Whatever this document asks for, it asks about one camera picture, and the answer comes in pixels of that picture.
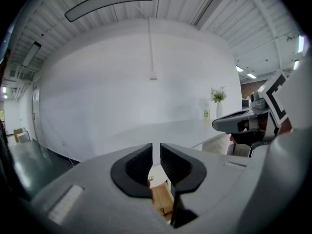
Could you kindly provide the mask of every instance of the white table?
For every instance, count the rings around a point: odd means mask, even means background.
[[[96,155],[102,155],[131,146],[152,143],[153,164],[156,165],[160,163],[160,143],[201,150],[202,143],[224,134],[212,128],[212,121],[184,120],[136,127],[103,139],[102,146],[95,149],[95,152]]]

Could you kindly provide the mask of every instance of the brick wall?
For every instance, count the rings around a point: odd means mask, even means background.
[[[240,88],[242,90],[242,97],[244,99],[247,98],[247,96],[250,96],[252,92],[257,92],[257,90],[266,82],[267,80],[261,80],[256,81],[252,83],[242,84],[240,85]]]

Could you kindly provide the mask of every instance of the white wall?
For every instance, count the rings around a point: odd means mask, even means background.
[[[177,21],[125,20],[84,34],[44,64],[40,118],[48,148],[76,160],[140,125],[198,119],[210,87],[226,86],[224,113],[241,109],[234,58],[220,37]],[[216,106],[211,104],[212,118]]]
[[[10,135],[14,129],[20,128],[20,106],[18,102],[6,99],[3,107],[5,129],[7,134]]]
[[[19,100],[20,127],[28,131],[30,139],[36,139],[32,120],[32,85],[30,85]]]

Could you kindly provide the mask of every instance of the ceiling beam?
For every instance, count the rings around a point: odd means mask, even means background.
[[[273,40],[274,40],[277,55],[278,55],[279,68],[282,69],[281,50],[280,50],[280,46],[279,46],[278,36],[277,36],[277,32],[276,32],[276,28],[274,26],[273,20],[270,16],[270,13],[261,0],[252,0],[252,1],[255,3],[255,5],[259,9],[261,15],[264,17],[265,21],[267,22],[267,24],[269,26],[269,29],[270,29],[272,35],[273,35]]]
[[[209,0],[208,7],[197,22],[199,30],[204,31],[213,23],[213,21],[228,6],[231,0]]]

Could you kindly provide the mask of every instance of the door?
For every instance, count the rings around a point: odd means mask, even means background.
[[[37,80],[35,80],[33,87],[33,123],[38,143],[43,147],[47,147],[40,121],[39,94],[40,94],[40,77]]]

